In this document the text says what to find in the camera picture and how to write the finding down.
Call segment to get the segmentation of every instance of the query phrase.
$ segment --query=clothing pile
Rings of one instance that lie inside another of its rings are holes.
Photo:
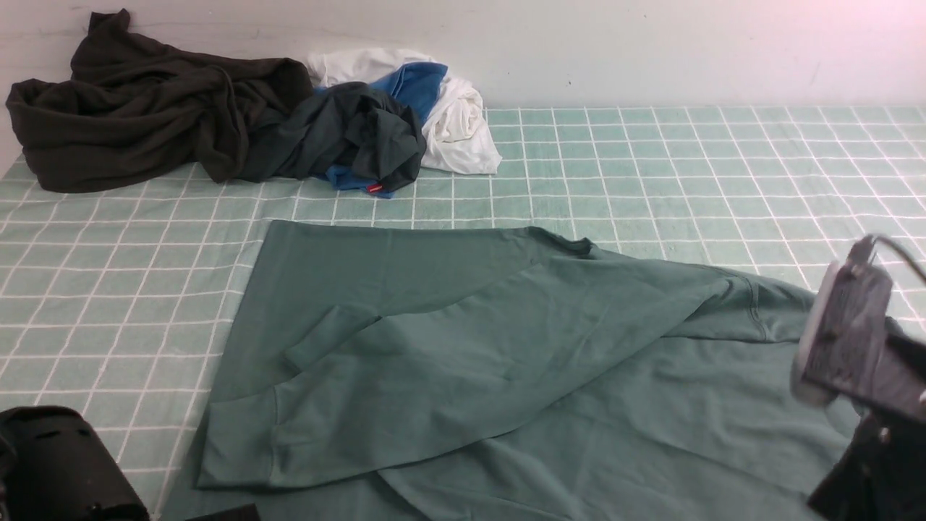
[[[374,82],[408,64],[434,58],[407,49],[359,49],[309,55],[308,73],[319,87]],[[497,173],[502,157],[482,115],[482,96],[472,83],[446,73],[428,113],[420,113],[428,149],[421,166],[455,173]]]
[[[69,81],[12,86],[13,131],[42,188],[107,190],[199,161],[217,183],[320,177],[388,197],[422,164],[497,169],[479,94],[429,57],[369,78],[369,53],[355,53],[363,73],[315,89],[304,63],[182,51],[130,21],[125,9],[93,13]]]

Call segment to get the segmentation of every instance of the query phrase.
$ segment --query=green sweatshirt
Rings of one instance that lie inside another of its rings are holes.
[[[536,228],[275,222],[164,518],[812,518],[857,416],[789,395],[811,299]]]

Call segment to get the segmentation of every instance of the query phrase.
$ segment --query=green checkered sheet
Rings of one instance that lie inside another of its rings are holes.
[[[865,232],[926,259],[922,108],[489,110],[496,176],[422,172],[392,200],[322,181],[214,184],[196,165],[101,194],[0,179],[0,408],[83,413],[149,508],[203,411],[273,219],[393,228],[543,226],[641,258],[816,288]],[[889,253],[892,314],[926,290]]]

